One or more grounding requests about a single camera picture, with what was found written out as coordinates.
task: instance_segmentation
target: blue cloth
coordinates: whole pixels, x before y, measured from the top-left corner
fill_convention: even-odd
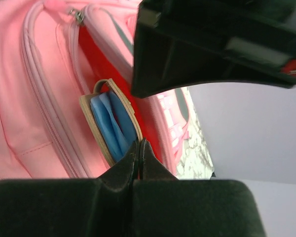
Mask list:
[[[91,110],[113,159],[120,161],[137,139],[136,130],[121,100],[112,92],[91,99]]]

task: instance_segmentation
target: tan pouch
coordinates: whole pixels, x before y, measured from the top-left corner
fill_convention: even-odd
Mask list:
[[[118,98],[121,100],[131,121],[133,122],[133,125],[135,127],[139,141],[142,141],[143,135],[142,135],[142,131],[139,127],[139,124],[137,122],[137,119],[135,117],[135,112],[134,112],[134,109],[133,109],[131,103],[126,98],[126,96],[123,94],[123,92],[117,87],[117,85],[114,83],[114,81],[112,79],[103,79],[103,80],[98,81],[94,86],[93,94],[83,95],[80,97],[80,99],[79,99],[80,106],[82,108],[85,118],[87,119],[87,122],[89,124],[89,127],[90,127],[92,133],[93,133],[93,136],[94,136],[95,140],[97,141],[97,143],[99,144],[105,159],[107,160],[107,162],[109,163],[110,166],[113,166],[115,164],[115,161],[113,160],[113,158],[109,152],[109,149],[105,143],[105,140],[104,140],[104,138],[103,138],[96,122],[95,122],[95,119],[93,117],[93,113],[92,113],[91,107],[90,107],[91,99],[94,96],[100,94],[101,88],[104,84],[106,84],[109,87],[109,89],[111,91],[113,91],[118,96]]]

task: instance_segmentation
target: gray wall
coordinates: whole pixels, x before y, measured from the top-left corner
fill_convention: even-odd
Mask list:
[[[242,180],[253,193],[268,237],[296,237],[296,185]]]
[[[296,184],[296,88],[190,87],[219,178]]]

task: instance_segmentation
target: zipper pull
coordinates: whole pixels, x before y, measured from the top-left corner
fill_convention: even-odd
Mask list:
[[[83,25],[84,14],[82,11],[73,8],[62,0],[45,0],[44,7],[50,11],[57,11],[63,14],[71,15],[79,25]]]

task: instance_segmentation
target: pink bag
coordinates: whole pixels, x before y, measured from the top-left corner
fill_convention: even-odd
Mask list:
[[[110,167],[79,97],[99,79],[123,77],[130,84],[138,4],[0,1],[0,179],[98,177]],[[84,47],[85,34],[98,51]],[[133,101],[145,115],[143,135],[146,129],[147,136],[156,137],[151,139],[156,156],[175,173],[158,97]]]

